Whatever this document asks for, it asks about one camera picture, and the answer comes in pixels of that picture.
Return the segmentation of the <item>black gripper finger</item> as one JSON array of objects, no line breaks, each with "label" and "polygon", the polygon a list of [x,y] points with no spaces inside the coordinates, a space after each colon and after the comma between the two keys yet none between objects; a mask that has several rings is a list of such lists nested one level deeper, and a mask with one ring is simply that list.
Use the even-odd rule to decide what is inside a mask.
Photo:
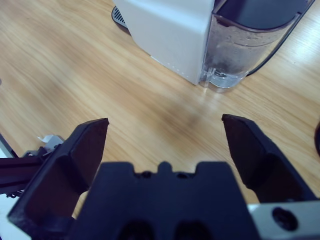
[{"label": "black gripper finger", "polygon": [[6,160],[6,192],[23,191],[8,220],[33,240],[65,240],[102,161],[109,121],[79,124],[50,153]]},{"label": "black gripper finger", "polygon": [[318,200],[287,157],[253,120],[231,114],[223,114],[221,120],[240,178],[260,203]]}]

